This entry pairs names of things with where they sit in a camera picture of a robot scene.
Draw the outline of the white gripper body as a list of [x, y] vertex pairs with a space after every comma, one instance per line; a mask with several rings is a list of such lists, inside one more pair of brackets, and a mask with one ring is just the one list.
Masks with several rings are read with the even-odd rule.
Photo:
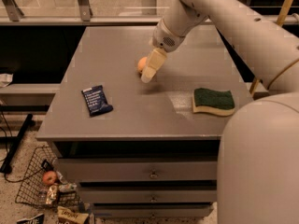
[[177, 36], [160, 20], [153, 31], [151, 45], [155, 48], [164, 49], [166, 52], [175, 51], [184, 41], [184, 36]]

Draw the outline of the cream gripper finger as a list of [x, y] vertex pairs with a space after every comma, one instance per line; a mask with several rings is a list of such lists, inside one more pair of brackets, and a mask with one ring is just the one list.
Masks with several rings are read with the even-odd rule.
[[141, 73], [141, 80], [144, 83], [149, 83], [164, 64], [167, 55], [163, 49], [153, 49], [146, 58], [147, 61]]

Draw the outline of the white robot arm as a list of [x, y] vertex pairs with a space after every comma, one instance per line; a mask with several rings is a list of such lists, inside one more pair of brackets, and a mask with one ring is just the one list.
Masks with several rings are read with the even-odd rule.
[[218, 224], [299, 224], [299, 38], [237, 0], [176, 0], [154, 30], [150, 82], [187, 33], [211, 20], [268, 96], [227, 122], [217, 167]]

